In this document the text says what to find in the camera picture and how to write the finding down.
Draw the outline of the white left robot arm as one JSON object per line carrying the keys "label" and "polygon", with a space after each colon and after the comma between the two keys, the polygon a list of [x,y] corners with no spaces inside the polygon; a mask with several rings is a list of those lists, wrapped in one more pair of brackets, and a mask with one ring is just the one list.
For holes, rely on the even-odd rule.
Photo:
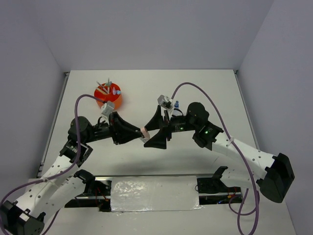
{"label": "white left robot arm", "polygon": [[6,197],[2,199],[2,231],[6,235],[44,235],[46,221],[56,216],[67,202],[80,194],[96,193],[101,183],[81,166],[93,151],[88,143],[111,136],[105,122],[93,126],[85,117],[73,120],[67,142],[47,172],[40,179],[27,183],[28,191],[13,202]]}

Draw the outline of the small glue bottle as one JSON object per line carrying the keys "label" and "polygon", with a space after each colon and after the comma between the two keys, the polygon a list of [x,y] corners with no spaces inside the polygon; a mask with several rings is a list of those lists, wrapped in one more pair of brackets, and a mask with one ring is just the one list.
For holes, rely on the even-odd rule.
{"label": "small glue bottle", "polygon": [[178,100],[174,103],[174,109],[179,109],[179,101]]}

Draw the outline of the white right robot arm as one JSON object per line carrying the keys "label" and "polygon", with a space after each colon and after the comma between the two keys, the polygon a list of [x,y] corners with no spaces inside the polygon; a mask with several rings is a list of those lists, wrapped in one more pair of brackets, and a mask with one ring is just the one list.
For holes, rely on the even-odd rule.
{"label": "white right robot arm", "polygon": [[225,127],[209,121],[209,113],[199,102],[190,103],[186,114],[172,117],[169,112],[174,108],[169,105],[169,102],[160,103],[154,116],[142,128],[126,122],[117,112],[109,114],[107,120],[114,143],[142,138],[144,147],[165,150],[173,133],[192,131],[192,139],[198,147],[239,161],[247,168],[247,173],[242,173],[220,166],[213,174],[213,191],[224,191],[228,187],[252,188],[268,200],[282,203],[295,179],[286,155],[274,156],[233,138]]}

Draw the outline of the pink eraser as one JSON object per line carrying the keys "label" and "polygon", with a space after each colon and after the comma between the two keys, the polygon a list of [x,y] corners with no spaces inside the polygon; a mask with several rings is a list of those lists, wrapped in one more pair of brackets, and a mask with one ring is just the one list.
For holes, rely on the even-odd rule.
{"label": "pink eraser", "polygon": [[140,132],[142,142],[146,143],[151,138],[148,130],[145,127],[141,127]]}

